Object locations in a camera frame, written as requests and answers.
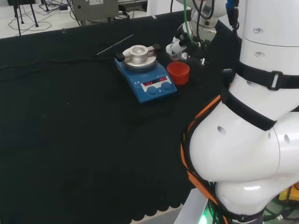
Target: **thin metal rod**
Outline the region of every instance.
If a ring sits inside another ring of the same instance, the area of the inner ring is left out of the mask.
[[[101,53],[105,52],[106,50],[108,50],[108,49],[110,49],[110,48],[114,47],[115,45],[117,45],[117,44],[119,44],[119,43],[121,43],[121,42],[125,41],[126,39],[130,38],[131,36],[128,36],[127,38],[125,38],[125,39],[123,39],[123,40],[121,40],[121,41],[117,42],[116,44],[112,45],[111,47],[109,47],[109,48],[107,48],[107,49],[105,49],[105,50],[101,51],[100,53],[97,53],[97,55],[99,55],[99,54],[101,54]]]

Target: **green cable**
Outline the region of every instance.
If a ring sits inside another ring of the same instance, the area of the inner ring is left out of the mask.
[[[187,34],[188,34],[188,37],[191,41],[191,44],[198,45],[197,43],[195,43],[193,41],[193,39],[192,39],[192,37],[190,36],[190,33],[189,33],[189,28],[188,28],[188,23],[187,23],[187,4],[186,4],[186,0],[184,0],[184,18],[185,18],[185,25],[186,25]]]

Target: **black tablecloth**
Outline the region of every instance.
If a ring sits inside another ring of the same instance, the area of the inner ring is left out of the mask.
[[[122,49],[165,48],[183,21],[173,13],[2,39],[0,67],[92,56],[97,45],[131,34]],[[230,68],[237,55],[232,34],[221,23],[216,28],[209,53]],[[164,51],[157,59],[171,62]],[[184,203],[192,185],[180,134],[221,84],[215,68],[190,68],[186,86],[145,105],[113,60],[0,70],[1,224],[129,223]]]

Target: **black strap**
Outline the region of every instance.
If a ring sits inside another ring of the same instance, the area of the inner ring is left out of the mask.
[[[239,62],[236,72],[246,80],[263,85],[269,90],[299,89],[299,76],[284,75],[280,71],[267,72],[241,62]]]
[[[234,95],[232,95],[229,90],[225,87],[221,91],[222,102],[236,115],[243,118],[245,121],[251,123],[252,125],[264,130],[270,130],[276,123],[255,110],[251,109],[240,100],[238,100]]]

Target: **strap buckle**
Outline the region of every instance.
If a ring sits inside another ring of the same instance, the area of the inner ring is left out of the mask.
[[[240,218],[238,218],[237,220],[238,220],[239,222],[244,223],[244,222],[247,221],[247,218],[248,218],[248,215],[240,215]]]
[[[268,90],[277,91],[282,86],[284,74],[280,71],[272,71],[271,74],[273,74],[273,82],[269,83],[267,88]]]

